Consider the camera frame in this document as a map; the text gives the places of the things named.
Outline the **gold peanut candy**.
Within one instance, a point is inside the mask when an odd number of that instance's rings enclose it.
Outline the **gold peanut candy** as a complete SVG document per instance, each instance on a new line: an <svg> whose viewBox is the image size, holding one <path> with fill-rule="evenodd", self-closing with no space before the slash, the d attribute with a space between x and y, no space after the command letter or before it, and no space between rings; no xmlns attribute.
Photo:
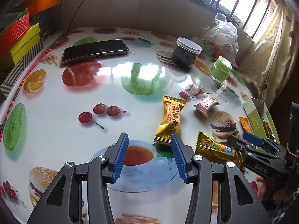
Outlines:
<svg viewBox="0 0 299 224"><path fill-rule="evenodd" d="M160 123L154 142L170 145L174 133L181 136L181 111L186 105L186 100L173 96L163 96L163 119Z"/></svg>

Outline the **white pink sesame nougat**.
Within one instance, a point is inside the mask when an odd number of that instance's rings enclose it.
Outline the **white pink sesame nougat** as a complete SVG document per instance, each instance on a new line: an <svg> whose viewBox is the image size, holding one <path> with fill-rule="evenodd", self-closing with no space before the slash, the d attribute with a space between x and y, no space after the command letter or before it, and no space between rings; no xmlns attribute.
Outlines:
<svg viewBox="0 0 299 224"><path fill-rule="evenodd" d="M213 96L207 96L202 102L194 105L203 116L208 117L208 113L213 106L219 105L218 100Z"/></svg>

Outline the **silver orange snack pouch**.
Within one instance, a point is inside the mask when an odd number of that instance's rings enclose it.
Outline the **silver orange snack pouch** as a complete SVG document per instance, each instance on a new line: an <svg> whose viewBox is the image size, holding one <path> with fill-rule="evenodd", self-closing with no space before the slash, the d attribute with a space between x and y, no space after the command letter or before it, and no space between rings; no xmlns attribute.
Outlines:
<svg viewBox="0 0 299 224"><path fill-rule="evenodd" d="M253 131L251 129L249 120L247 119L247 117L239 117L240 120L240 124L242 125L242 128L245 132L251 133L253 134Z"/></svg>

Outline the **green white cardboard box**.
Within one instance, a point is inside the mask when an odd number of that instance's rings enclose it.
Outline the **green white cardboard box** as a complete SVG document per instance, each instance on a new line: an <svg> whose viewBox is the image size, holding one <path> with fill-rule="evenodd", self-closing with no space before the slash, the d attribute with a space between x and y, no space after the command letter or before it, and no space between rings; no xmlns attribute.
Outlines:
<svg viewBox="0 0 299 224"><path fill-rule="evenodd" d="M260 138L270 138L280 144L275 124L266 104L258 99L249 98L243 103L253 134Z"/></svg>

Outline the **cream patterned curtain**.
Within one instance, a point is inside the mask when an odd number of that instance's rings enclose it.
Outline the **cream patterned curtain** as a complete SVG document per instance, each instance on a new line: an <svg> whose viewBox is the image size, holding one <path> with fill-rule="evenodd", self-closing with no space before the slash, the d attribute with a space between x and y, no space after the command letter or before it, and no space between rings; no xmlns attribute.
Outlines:
<svg viewBox="0 0 299 224"><path fill-rule="evenodd" d="M270 108L288 83L297 57L298 22L280 3L265 32L241 60L238 73L253 97Z"/></svg>

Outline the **green glass jar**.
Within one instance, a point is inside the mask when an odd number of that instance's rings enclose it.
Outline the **green glass jar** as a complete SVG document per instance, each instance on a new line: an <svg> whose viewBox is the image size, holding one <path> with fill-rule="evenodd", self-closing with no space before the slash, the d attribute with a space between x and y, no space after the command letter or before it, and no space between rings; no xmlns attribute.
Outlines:
<svg viewBox="0 0 299 224"><path fill-rule="evenodd" d="M228 77L231 69L231 63L226 58L219 56L217 60L211 64L209 68L209 75L216 83L222 83Z"/></svg>

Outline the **clear plastic bag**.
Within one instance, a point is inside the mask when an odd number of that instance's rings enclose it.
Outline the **clear plastic bag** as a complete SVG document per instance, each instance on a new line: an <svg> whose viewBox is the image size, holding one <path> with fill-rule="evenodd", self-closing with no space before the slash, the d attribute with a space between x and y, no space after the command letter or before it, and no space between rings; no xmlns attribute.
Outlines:
<svg viewBox="0 0 299 224"><path fill-rule="evenodd" d="M192 41L202 48L202 52L212 58L219 56L227 59L233 67L238 67L235 61L239 50L237 28L226 16L217 13L212 26L202 29L202 33L192 38Z"/></svg>

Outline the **dark jar white lid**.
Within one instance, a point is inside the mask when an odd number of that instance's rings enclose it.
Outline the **dark jar white lid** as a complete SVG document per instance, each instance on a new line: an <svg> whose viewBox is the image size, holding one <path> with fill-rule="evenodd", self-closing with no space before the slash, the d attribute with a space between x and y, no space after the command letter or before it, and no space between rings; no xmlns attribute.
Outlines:
<svg viewBox="0 0 299 224"><path fill-rule="evenodd" d="M180 68L187 70L191 68L202 52L202 48L195 42L178 37L176 40L176 48L172 53L172 61Z"/></svg>

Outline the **black smartphone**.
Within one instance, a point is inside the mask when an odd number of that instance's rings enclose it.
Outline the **black smartphone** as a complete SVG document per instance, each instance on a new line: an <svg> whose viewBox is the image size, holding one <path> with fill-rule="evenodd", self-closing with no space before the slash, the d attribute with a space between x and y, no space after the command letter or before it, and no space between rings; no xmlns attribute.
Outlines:
<svg viewBox="0 0 299 224"><path fill-rule="evenodd" d="M66 48L61 64L68 65L101 57L126 55L128 52L129 48L121 39L85 43Z"/></svg>

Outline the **striped box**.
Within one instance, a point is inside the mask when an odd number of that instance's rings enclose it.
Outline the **striped box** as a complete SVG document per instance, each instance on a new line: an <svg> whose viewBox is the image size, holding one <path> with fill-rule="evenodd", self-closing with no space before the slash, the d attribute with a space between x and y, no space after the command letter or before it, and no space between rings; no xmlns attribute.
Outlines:
<svg viewBox="0 0 299 224"><path fill-rule="evenodd" d="M22 72L34 59L34 57L42 50L42 48L42 42L39 41L21 58L17 65L11 70L11 72L5 78L4 82L1 84L1 93L4 94L4 97L7 97L12 87L16 83L18 77L22 74Z"/></svg>

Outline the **yellow green box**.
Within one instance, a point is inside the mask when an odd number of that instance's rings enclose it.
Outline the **yellow green box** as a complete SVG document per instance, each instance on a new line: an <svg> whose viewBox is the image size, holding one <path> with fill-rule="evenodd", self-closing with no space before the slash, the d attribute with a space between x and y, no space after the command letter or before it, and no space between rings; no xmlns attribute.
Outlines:
<svg viewBox="0 0 299 224"><path fill-rule="evenodd" d="M1 71L6 72L13 68L22 57L40 41L40 24L32 25L27 33L1 57Z"/></svg>

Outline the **red woven box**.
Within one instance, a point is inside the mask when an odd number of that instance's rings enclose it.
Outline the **red woven box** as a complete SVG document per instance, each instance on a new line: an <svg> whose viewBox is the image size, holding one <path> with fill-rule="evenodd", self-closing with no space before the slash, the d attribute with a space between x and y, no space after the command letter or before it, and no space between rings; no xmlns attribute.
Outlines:
<svg viewBox="0 0 299 224"><path fill-rule="evenodd" d="M1 19L1 57L29 30L27 8L16 8L6 12Z"/></svg>

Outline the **orange storage box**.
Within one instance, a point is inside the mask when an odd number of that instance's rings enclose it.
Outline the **orange storage box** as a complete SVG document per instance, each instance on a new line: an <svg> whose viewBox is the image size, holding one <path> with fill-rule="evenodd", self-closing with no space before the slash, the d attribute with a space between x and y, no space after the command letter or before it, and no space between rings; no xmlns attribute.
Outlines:
<svg viewBox="0 0 299 224"><path fill-rule="evenodd" d="M29 17L43 12L49 8L60 5L62 0L25 0L18 8L27 8Z"/></svg>

